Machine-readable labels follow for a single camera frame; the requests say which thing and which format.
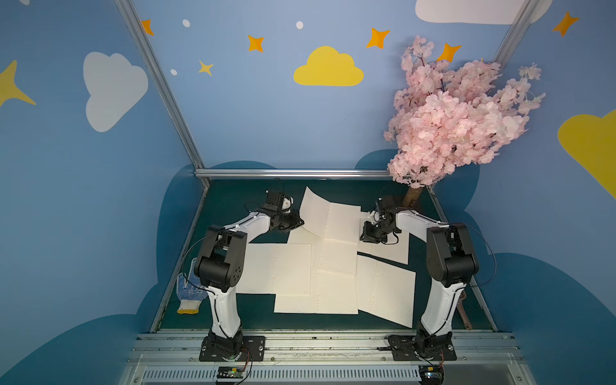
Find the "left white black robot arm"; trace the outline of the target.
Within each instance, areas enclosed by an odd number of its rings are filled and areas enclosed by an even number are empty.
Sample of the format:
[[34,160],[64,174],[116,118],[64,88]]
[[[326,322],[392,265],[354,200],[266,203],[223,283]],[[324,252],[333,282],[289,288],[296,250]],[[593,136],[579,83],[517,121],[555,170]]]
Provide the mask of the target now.
[[244,271],[247,245],[271,230],[288,233],[303,226],[293,204],[293,197],[268,190],[266,201],[258,210],[232,224],[208,228],[193,272],[208,293],[213,315],[210,330],[214,336],[231,340],[242,329],[235,287]]

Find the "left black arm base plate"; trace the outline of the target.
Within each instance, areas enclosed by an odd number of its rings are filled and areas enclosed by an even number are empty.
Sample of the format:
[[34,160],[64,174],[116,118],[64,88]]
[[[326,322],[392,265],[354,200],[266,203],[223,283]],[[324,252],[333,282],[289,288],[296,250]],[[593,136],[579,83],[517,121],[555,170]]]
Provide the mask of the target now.
[[265,336],[225,338],[210,334],[201,344],[200,362],[262,362],[266,348]]

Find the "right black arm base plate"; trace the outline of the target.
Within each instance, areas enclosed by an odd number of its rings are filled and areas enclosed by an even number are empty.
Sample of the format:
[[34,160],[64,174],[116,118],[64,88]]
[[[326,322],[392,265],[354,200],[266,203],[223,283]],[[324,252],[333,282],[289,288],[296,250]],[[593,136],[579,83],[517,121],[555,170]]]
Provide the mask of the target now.
[[394,361],[457,361],[452,333],[436,337],[389,335],[387,342]]

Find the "white lined notebook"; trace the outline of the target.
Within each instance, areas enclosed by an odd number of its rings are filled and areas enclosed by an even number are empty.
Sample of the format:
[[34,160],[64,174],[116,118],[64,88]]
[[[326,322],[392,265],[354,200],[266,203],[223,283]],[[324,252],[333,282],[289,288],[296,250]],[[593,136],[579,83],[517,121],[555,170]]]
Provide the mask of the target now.
[[310,244],[312,268],[333,274],[356,275],[358,244],[321,238],[303,227],[294,229],[289,244]]

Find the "green cover notebook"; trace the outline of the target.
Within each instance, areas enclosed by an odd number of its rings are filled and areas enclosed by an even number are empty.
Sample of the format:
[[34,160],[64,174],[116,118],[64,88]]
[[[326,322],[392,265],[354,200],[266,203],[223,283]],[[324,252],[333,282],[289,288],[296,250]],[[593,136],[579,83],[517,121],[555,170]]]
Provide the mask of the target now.
[[306,187],[299,214],[306,230],[316,236],[339,242],[359,241],[360,206],[329,202]]

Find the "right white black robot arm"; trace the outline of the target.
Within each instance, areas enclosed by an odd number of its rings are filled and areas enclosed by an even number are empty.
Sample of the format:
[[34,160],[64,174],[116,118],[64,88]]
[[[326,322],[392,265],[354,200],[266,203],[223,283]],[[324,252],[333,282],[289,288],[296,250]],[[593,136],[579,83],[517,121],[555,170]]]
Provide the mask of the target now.
[[390,234],[402,232],[426,243],[426,265],[432,277],[418,335],[422,340],[449,336],[460,296],[480,269],[468,227],[433,220],[396,205],[392,197],[380,197],[364,222],[359,240],[384,244]]

